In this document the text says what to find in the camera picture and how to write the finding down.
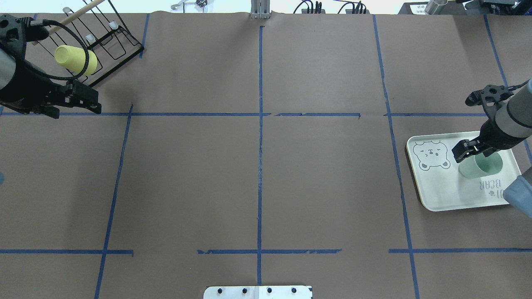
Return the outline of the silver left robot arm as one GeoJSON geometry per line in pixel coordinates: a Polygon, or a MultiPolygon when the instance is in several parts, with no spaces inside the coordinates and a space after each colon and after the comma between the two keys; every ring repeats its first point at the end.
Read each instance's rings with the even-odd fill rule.
{"type": "Polygon", "coordinates": [[[78,80],[68,80],[65,85],[54,83],[35,74],[4,50],[0,66],[0,103],[10,110],[20,114],[44,114],[54,119],[60,116],[59,107],[84,108],[101,114],[98,91],[78,80]]]}

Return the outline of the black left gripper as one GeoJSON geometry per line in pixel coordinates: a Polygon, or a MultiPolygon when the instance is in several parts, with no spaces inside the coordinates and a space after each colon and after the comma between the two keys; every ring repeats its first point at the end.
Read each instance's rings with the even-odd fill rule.
{"type": "Polygon", "coordinates": [[[0,102],[6,108],[20,114],[44,114],[54,119],[60,116],[59,106],[84,108],[101,114],[98,91],[78,80],[68,80],[65,85],[54,83],[13,58],[2,58],[0,67],[0,102]]]}

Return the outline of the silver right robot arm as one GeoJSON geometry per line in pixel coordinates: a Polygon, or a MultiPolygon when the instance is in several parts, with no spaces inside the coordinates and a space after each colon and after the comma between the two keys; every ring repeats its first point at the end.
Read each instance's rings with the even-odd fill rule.
{"type": "Polygon", "coordinates": [[[482,106],[487,120],[473,140],[460,140],[452,153],[456,163],[477,155],[490,157],[496,152],[510,150],[532,134],[531,80],[515,86],[487,85],[471,92],[465,99],[467,106],[482,106]]]}

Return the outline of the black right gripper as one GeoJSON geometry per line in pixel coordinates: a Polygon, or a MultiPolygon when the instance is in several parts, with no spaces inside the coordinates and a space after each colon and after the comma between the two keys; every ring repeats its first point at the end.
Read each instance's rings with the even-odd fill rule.
{"type": "Polygon", "coordinates": [[[483,154],[489,157],[495,152],[509,150],[519,143],[520,138],[508,135],[492,121],[486,121],[481,126],[477,138],[458,141],[452,148],[452,153],[456,163],[461,163],[474,155],[483,154]]]}

